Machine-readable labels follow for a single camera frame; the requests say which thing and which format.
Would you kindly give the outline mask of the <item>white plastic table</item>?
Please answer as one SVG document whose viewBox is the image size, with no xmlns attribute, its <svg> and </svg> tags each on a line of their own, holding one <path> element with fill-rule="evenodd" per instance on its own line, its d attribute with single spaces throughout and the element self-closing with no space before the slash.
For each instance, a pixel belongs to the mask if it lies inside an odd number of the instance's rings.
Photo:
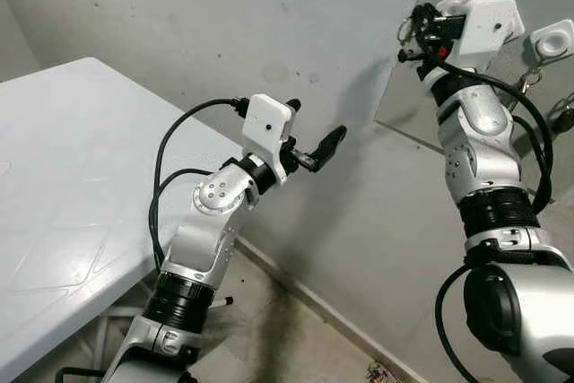
<svg viewBox="0 0 574 383">
<path fill-rule="evenodd" d="M 0 83 L 0 383 L 154 272 L 154 165 L 180 114 L 94 57 Z"/>
</svg>

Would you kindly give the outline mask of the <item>small colourful floor object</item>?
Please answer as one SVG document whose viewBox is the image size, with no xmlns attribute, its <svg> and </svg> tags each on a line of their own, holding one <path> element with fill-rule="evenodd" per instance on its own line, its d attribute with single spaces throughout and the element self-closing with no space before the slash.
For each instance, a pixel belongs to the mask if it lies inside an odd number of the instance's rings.
<svg viewBox="0 0 574 383">
<path fill-rule="evenodd" d="M 368 375 L 366 375 L 368 383 L 402 383 L 402 380 L 390 371 L 380 362 L 373 362 L 368 367 Z"/>
</svg>

